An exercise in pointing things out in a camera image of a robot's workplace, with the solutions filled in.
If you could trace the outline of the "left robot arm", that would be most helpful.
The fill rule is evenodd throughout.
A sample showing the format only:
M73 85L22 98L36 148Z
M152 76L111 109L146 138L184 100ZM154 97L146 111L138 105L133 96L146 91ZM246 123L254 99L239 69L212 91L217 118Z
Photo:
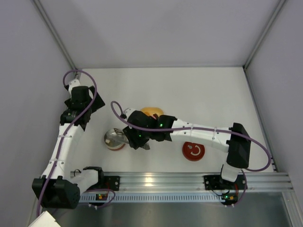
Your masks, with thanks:
M101 167L88 166L71 177L71 165L78 143L85 132L91 115L105 106L94 86L83 86L74 79L65 88L70 98L64 103L67 109L61 114L59 135L46 169L32 182L38 207L74 209L80 196L104 183Z

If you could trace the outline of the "red round lid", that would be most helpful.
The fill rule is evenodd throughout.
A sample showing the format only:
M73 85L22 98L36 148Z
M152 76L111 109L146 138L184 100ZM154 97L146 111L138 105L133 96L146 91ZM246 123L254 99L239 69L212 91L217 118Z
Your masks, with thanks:
M205 155L205 147L201 144L185 142L182 147L182 154L189 161L199 161Z

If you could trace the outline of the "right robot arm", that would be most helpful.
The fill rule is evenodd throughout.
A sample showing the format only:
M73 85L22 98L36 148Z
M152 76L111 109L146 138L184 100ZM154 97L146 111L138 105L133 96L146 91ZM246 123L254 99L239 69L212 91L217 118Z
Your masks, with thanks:
M124 110L121 117L127 125L123 133L134 149L143 148L150 140L191 142L212 147L227 154L221 179L232 183L240 171L249 166L251 141L242 124L234 123L226 129L210 128L169 115L148 116L132 108Z

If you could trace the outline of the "metal serving tongs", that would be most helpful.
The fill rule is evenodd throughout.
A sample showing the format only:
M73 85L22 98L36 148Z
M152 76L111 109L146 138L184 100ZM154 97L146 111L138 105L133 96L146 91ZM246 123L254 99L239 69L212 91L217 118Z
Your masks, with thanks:
M144 149L144 150L151 149L149 143L147 141L144 142L143 140L136 141L133 139L131 139L131 140L128 139L128 144L126 144L126 145L129 145L129 147L131 147L133 149Z

